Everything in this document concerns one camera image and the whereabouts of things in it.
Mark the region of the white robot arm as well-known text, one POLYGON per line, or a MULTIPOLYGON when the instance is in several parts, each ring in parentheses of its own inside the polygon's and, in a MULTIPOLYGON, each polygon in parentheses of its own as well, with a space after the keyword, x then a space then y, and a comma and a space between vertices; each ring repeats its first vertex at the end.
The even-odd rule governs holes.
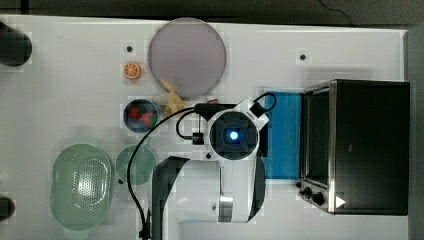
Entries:
POLYGON ((192 158, 170 156, 153 170, 152 240, 178 240, 185 222, 247 223, 265 197, 261 131, 267 109, 257 99, 238 104, 197 104, 207 121, 192 143, 203 148, 192 158))

